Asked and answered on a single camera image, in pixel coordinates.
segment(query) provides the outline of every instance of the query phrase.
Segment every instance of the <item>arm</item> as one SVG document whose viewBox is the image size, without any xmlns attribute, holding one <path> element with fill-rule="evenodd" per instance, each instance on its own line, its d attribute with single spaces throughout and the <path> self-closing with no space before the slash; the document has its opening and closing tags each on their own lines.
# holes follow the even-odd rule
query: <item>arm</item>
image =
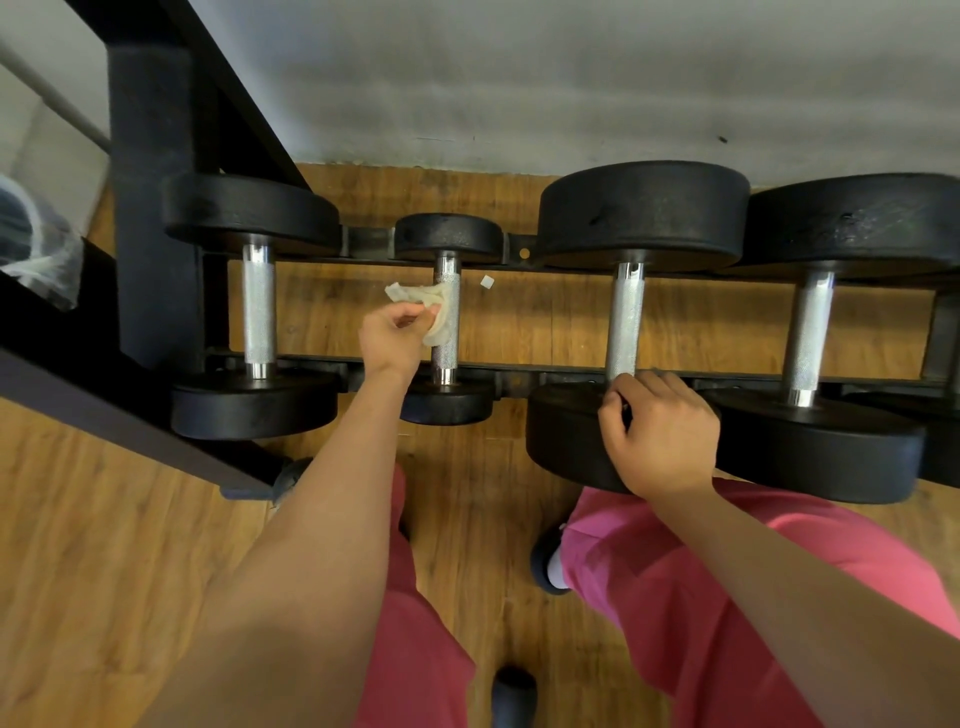
<svg viewBox="0 0 960 728">
<path fill-rule="evenodd" d="M 400 406 L 434 315 L 394 303 L 364 320 L 360 391 L 204 606 L 142 728 L 352 724 L 387 579 Z"/>
<path fill-rule="evenodd" d="M 624 483 L 700 557 L 826 725 L 956 723 L 960 642 L 720 497 L 719 421 L 678 377 L 618 377 L 600 419 Z"/>
</svg>

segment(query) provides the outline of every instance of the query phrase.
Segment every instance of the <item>black metal rack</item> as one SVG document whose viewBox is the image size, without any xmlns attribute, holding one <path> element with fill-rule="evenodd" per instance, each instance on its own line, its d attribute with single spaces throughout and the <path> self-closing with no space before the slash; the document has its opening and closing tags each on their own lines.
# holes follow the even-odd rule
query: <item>black metal rack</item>
<svg viewBox="0 0 960 728">
<path fill-rule="evenodd" d="M 87 244 L 77 308 L 63 313 L 0 276 L 0 395 L 220 486 L 226 497 L 272 496 L 282 456 L 253 442 L 200 442 L 170 428 L 174 376 L 242 367 L 228 349 L 227 260 L 173 241 L 160 220 L 162 179 L 182 172 L 258 177 L 307 188 L 256 104 L 187 0 L 68 0 L 108 48 L 116 260 Z M 547 271 L 533 235 L 504 235 L 492 270 Z M 391 229 L 343 227 L 339 256 L 279 259 L 419 265 L 393 259 Z M 717 274 L 680 278 L 732 279 Z M 943 287 L 936 279 L 913 287 Z M 948 376 L 960 294 L 938 293 L 923 378 L 825 378 L 829 395 L 859 389 L 939 395 Z M 341 390 L 363 378 L 357 359 L 282 356 L 279 365 L 331 372 Z M 498 398 L 600 380 L 600 370 L 462 364 L 464 381 L 493 381 Z M 775 376 L 680 373 L 694 387 L 768 389 Z"/>
</svg>

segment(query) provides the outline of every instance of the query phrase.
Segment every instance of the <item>wipe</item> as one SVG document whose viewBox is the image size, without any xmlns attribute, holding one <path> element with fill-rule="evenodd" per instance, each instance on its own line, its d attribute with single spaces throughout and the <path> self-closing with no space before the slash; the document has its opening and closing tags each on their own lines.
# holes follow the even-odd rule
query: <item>wipe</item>
<svg viewBox="0 0 960 728">
<path fill-rule="evenodd" d="M 431 306 L 440 305 L 437 312 L 437 318 L 433 326 L 423 337 L 423 343 L 428 347 L 440 347 L 450 340 L 453 331 L 449 325 L 447 314 L 447 302 L 450 300 L 452 286 L 449 282 L 437 283 L 436 285 L 400 285 L 391 283 L 386 287 L 387 295 L 393 302 L 406 301 L 409 303 L 423 303 Z"/>
</svg>

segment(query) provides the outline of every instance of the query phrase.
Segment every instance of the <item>black dumbbell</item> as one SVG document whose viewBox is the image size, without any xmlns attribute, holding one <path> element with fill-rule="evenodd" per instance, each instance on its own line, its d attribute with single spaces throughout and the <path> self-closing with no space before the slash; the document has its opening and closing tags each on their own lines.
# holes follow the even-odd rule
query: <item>black dumbbell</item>
<svg viewBox="0 0 960 728">
<path fill-rule="evenodd" d="M 743 247 L 750 184 L 714 164 L 649 161 L 588 169 L 540 198 L 532 257 L 547 265 L 613 271 L 606 380 L 636 370 L 644 275 L 715 269 Z M 626 493 L 607 456 L 597 410 L 605 382 L 538 387 L 527 401 L 526 447 L 542 468 Z"/>
<path fill-rule="evenodd" d="M 397 221 L 394 257 L 433 261 L 434 283 L 449 283 L 446 305 L 452 335 L 430 353 L 430 377 L 414 379 L 403 400 L 400 418 L 418 425 L 471 425 L 493 412 L 489 382 L 458 380 L 460 279 L 463 263 L 495 263 L 503 255 L 503 230 L 472 215 L 421 213 Z"/>
<path fill-rule="evenodd" d="M 337 416 L 333 375 L 276 366 L 275 255 L 336 255 L 337 208 L 309 190 L 230 175 L 164 181 L 167 234 L 243 258 L 243 372 L 205 372 L 172 385 L 171 427 L 199 440 L 279 437 Z"/>
<path fill-rule="evenodd" d="M 944 227 L 960 181 L 867 175 L 791 184 L 751 198 L 743 258 L 720 273 L 793 280 L 797 289 L 779 392 L 702 394 L 722 419 L 717 467 L 832 500 L 892 503 L 913 491 L 924 428 L 907 418 L 817 396 L 833 287 L 942 270 L 958 257 Z"/>
<path fill-rule="evenodd" d="M 929 285 L 930 278 L 906 279 L 904 285 Z M 937 296 L 960 302 L 960 270 L 937 276 Z M 920 477 L 935 483 L 960 488 L 960 306 L 947 306 L 943 321 L 931 323 L 931 334 L 946 327 L 938 335 L 952 342 L 947 382 L 940 397 L 898 394 L 893 392 L 857 392 L 844 397 L 847 401 L 879 407 L 917 420 L 926 427 L 924 458 Z"/>
</svg>

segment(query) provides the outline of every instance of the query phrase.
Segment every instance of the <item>hand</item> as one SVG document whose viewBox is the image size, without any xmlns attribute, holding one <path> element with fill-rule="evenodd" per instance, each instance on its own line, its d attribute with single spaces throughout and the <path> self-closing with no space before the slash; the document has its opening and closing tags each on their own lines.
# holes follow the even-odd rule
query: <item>hand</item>
<svg viewBox="0 0 960 728">
<path fill-rule="evenodd" d="M 433 326 L 439 307 L 422 303 L 390 303 L 368 313 L 360 327 L 364 376 L 399 375 L 406 388 L 420 366 L 423 337 Z"/>
<path fill-rule="evenodd" d="M 633 421 L 623 424 L 623 404 Z M 664 495 L 713 488 L 720 421 L 700 395 L 675 374 L 620 375 L 600 407 L 607 453 L 632 493 Z"/>
</svg>

